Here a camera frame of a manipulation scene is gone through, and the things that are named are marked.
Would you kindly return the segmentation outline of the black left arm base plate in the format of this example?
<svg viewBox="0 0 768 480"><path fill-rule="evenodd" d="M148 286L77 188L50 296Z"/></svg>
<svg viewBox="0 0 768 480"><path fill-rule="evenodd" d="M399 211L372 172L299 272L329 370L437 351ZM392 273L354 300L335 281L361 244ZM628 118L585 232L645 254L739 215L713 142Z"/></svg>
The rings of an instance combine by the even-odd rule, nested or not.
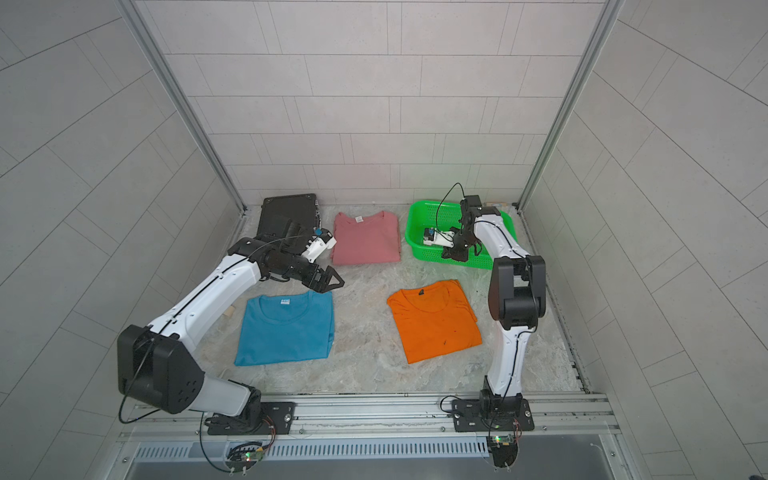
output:
<svg viewBox="0 0 768 480"><path fill-rule="evenodd" d="M212 436L287 435L290 433L297 404L266 402L248 405L238 416L214 414L203 425Z"/></svg>

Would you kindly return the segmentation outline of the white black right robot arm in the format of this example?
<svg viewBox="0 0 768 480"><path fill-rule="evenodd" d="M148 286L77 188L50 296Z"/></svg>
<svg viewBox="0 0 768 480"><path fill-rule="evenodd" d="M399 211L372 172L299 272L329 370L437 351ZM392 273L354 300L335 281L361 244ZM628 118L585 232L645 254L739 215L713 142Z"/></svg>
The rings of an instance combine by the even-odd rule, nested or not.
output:
<svg viewBox="0 0 768 480"><path fill-rule="evenodd" d="M486 343L458 280L449 275L432 284L413 280L415 269L401 261L405 234L396 215L339 213L333 234L337 244L330 259L349 284L332 285L328 295L336 325L332 351L343 355L346 365L358 373L375 360L408 369L421 363L443 367L447 359ZM448 217L437 218L412 251L417 259L439 255L450 264L472 262L475 255L491 261L488 309L496 334L482 396L491 410L507 401L518 404L527 337L546 310L544 260L520 247L498 210L480 206L474 196L450 205Z"/></svg>

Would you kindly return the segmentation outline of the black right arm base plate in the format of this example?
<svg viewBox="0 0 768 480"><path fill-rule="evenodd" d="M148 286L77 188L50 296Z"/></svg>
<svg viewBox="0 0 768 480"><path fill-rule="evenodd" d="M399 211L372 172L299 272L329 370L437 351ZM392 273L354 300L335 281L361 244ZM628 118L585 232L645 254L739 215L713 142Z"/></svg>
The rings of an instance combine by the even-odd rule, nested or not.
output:
<svg viewBox="0 0 768 480"><path fill-rule="evenodd" d="M520 407L493 413L485 412L477 399L452 398L447 410L455 431L459 433L506 432L517 429L529 432L535 429L532 412L526 399L522 400Z"/></svg>

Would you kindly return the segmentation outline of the orange t-shirt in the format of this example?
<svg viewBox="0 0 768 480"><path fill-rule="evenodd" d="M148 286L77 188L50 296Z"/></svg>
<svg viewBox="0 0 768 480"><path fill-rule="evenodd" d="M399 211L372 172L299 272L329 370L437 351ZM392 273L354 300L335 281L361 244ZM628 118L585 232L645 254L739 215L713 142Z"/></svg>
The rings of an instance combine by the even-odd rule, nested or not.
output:
<svg viewBox="0 0 768 480"><path fill-rule="evenodd" d="M387 305L409 364L482 344L478 319L457 280L398 290Z"/></svg>

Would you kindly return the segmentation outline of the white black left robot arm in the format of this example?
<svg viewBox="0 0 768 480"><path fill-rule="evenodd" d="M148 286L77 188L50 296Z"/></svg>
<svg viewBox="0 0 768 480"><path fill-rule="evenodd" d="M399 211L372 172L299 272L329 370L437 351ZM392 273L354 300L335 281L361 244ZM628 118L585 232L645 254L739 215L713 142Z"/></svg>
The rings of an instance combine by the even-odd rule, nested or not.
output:
<svg viewBox="0 0 768 480"><path fill-rule="evenodd" d="M193 357L198 344L224 311L246 290L270 275L300 281L318 292L344 282L317 258L336 244L333 235L316 230L300 253L291 253L283 238L263 241L244 237L230 247L219 265L186 297L147 326L130 325L117 339L118 390L159 411L211 412L227 417L256 406L258 392L213 378Z"/></svg>

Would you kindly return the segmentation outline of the blue t-shirt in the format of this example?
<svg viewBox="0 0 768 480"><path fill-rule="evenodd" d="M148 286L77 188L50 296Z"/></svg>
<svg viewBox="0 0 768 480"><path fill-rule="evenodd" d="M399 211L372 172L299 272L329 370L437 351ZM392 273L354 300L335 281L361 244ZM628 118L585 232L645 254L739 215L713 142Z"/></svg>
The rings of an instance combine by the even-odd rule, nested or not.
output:
<svg viewBox="0 0 768 480"><path fill-rule="evenodd" d="M331 293L258 296L247 302L234 364L325 359L335 337Z"/></svg>

